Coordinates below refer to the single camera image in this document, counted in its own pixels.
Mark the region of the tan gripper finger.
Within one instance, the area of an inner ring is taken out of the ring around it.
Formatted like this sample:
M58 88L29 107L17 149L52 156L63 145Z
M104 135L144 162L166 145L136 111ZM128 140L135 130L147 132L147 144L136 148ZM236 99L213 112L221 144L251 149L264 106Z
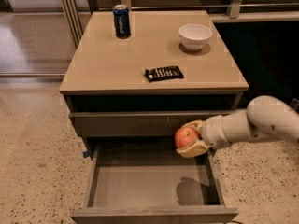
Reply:
M184 124L184 127L193 128L196 130L197 133L201 133L203 124L204 124L204 122L199 119L199 120L194 120L194 121Z
M189 144L177 143L177 153L182 158L193 158L203 155L208 152L210 146L207 145L203 140L194 140Z

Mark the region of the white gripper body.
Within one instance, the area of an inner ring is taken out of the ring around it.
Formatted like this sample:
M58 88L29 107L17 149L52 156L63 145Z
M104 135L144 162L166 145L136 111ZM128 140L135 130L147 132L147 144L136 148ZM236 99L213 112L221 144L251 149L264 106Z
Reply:
M203 122L201 137L213 149L222 149L231 145L226 137L222 123L223 116L210 117Z

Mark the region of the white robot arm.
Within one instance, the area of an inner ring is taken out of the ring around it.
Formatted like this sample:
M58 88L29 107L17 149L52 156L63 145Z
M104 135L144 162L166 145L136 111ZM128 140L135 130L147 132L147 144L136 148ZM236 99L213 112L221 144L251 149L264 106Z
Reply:
M299 114L279 99L266 95L254 98L246 109L232 114L186 123L175 134L177 153L183 158L239 142L276 140L299 142Z

